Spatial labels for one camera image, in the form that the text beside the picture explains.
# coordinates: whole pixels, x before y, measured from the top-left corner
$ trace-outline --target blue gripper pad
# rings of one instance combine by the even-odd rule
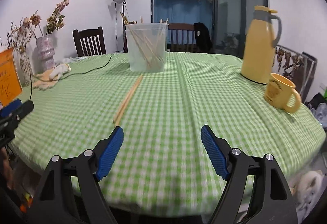
[[[123,129],[119,128],[112,136],[112,139],[108,143],[106,149],[102,152],[98,161],[98,170],[95,174],[98,181],[101,181],[103,177],[107,176],[111,170],[112,164],[124,141]]]
[[[0,111],[0,116],[2,118],[9,116],[9,114],[11,114],[14,110],[17,110],[21,105],[22,105],[22,101],[20,99],[16,99],[10,102],[6,107],[4,107]]]
[[[228,180],[229,172],[226,169],[226,159],[205,126],[201,129],[201,140],[217,175]]]

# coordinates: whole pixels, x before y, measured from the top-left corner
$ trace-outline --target clear plastic container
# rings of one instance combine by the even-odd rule
[[[162,72],[165,65],[168,24],[149,23],[126,26],[130,70]]]

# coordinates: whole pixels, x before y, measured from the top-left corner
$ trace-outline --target lamp stand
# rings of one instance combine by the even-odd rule
[[[123,2],[123,16],[125,16],[125,7],[124,5],[126,4],[126,2]],[[126,37],[126,26],[125,26],[125,22],[123,20],[123,39],[124,39],[124,52],[128,52],[128,49],[127,49],[127,37]]]

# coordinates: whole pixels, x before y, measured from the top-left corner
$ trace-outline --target floral ceramic vase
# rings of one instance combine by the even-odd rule
[[[43,71],[55,67],[55,60],[53,59],[53,55],[55,54],[53,47],[53,35],[50,34],[36,39],[36,47]]]
[[[20,58],[19,63],[20,63],[22,72],[24,74],[24,83],[25,83],[25,85],[30,85],[33,72],[32,72],[31,63],[29,61],[29,57],[26,52],[21,53],[21,58]]]

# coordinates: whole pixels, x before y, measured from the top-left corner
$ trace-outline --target green gingham tablecloth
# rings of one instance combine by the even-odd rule
[[[73,63],[71,73],[108,59]],[[243,78],[241,64],[228,55],[167,53],[164,72],[144,74],[120,123],[124,143],[99,183],[110,205],[157,216],[211,214],[225,181],[201,142],[205,124],[248,155],[272,153],[286,177],[308,162],[325,139],[318,121],[304,105],[292,115],[270,106],[265,86]],[[115,54],[102,69],[33,90],[34,111],[16,130],[15,151],[41,173],[53,155],[92,149],[113,131],[112,118],[139,74],[130,72],[128,54]],[[29,95],[26,87],[20,99]],[[76,179],[73,185],[78,189]]]

